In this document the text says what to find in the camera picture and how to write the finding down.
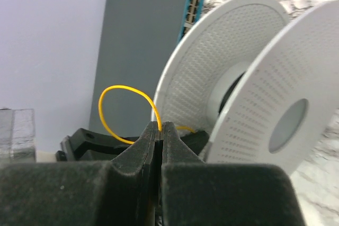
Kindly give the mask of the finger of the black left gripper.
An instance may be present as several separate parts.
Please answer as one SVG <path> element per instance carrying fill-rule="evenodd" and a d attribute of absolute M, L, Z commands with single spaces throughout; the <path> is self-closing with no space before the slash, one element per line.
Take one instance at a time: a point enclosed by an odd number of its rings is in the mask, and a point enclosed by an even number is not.
<path fill-rule="evenodd" d="M 186 134 L 181 140 L 203 161 L 210 149 L 209 135 L 205 131 Z"/>

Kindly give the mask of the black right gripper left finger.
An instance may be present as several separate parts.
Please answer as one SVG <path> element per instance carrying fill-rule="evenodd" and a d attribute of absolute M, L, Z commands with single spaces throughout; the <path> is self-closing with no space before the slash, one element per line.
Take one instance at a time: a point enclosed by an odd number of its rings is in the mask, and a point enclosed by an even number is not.
<path fill-rule="evenodd" d="M 158 126 L 113 160 L 1 167 L 1 225 L 154 225 Z"/>

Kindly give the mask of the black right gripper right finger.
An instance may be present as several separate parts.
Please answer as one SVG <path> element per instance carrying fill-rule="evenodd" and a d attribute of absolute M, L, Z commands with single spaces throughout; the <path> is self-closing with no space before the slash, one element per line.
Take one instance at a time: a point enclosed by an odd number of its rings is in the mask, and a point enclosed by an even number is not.
<path fill-rule="evenodd" d="M 163 225 L 305 225 L 289 176 L 269 164 L 207 164 L 162 127 Z"/>

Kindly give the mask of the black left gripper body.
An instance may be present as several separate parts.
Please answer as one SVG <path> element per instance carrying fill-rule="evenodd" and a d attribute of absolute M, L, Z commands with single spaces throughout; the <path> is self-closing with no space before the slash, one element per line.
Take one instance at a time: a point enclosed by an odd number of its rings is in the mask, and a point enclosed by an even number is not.
<path fill-rule="evenodd" d="M 56 152 L 57 161 L 112 160 L 124 152 L 130 144 L 110 135 L 79 128 L 73 135 L 66 136 Z"/>

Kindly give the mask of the white perforated cable spool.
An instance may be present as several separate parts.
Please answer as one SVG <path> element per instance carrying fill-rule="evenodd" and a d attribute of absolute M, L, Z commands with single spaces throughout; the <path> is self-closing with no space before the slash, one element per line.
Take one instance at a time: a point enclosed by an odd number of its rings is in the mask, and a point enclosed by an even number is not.
<path fill-rule="evenodd" d="M 208 133 L 207 163 L 293 173 L 338 109 L 338 1 L 291 20 L 277 0 L 228 0 L 184 36 L 151 113 Z"/>

